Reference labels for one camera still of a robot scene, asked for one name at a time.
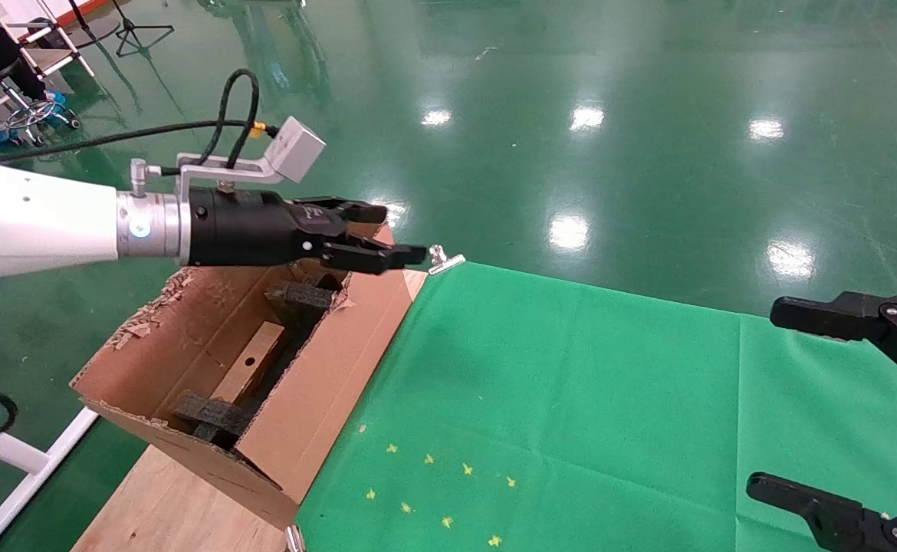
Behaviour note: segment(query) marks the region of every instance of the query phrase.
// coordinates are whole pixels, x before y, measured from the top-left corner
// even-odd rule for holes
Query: metal clip
[[[305,538],[302,537],[302,530],[298,525],[288,525],[284,530],[284,545],[286,552],[306,552]]]
[[[432,267],[428,269],[428,273],[431,276],[435,276],[435,274],[441,274],[452,267],[462,265],[465,262],[464,255],[456,255],[453,258],[448,258],[448,255],[445,255],[445,249],[441,245],[432,245],[429,248],[429,251],[432,254]]]

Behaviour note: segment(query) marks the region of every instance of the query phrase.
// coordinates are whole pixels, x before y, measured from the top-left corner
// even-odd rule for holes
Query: open cardboard box
[[[386,226],[355,232],[392,244]],[[318,262],[272,268],[185,268],[74,377],[84,404],[220,489],[275,527],[294,521],[313,479],[410,307],[425,273],[333,272],[343,290],[231,451],[193,437],[174,416],[186,390],[202,397],[265,322],[264,292],[326,272]],[[412,280],[413,293],[408,280]],[[150,333],[133,336],[137,326]]]

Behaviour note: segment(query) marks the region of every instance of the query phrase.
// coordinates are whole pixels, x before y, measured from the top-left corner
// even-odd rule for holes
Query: glossy floor
[[[225,76],[249,67],[262,119],[295,115],[329,143],[302,184],[274,188],[389,204],[400,241],[751,314],[782,294],[897,293],[897,0],[126,11],[176,32],[120,59],[85,50],[99,85],[67,73],[84,128],[53,140],[212,118]],[[241,84],[232,114],[245,101]],[[130,157],[169,163],[207,136],[24,168],[126,186]],[[124,261],[0,281],[0,389],[24,406],[14,433],[53,440],[78,408],[67,381],[172,269]],[[99,425],[2,549],[69,549],[140,446]],[[0,500],[16,480],[0,468]]]

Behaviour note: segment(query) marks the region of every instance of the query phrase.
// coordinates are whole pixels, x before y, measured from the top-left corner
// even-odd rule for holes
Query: wooden block
[[[283,327],[271,322],[262,324],[210,398],[235,404],[255,390],[285,341]]]

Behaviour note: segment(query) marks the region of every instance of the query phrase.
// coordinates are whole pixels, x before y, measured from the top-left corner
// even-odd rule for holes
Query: green fabric
[[[816,550],[802,518],[745,495],[759,471],[897,514],[897,367],[467,263],[428,280],[299,524],[319,551]]]

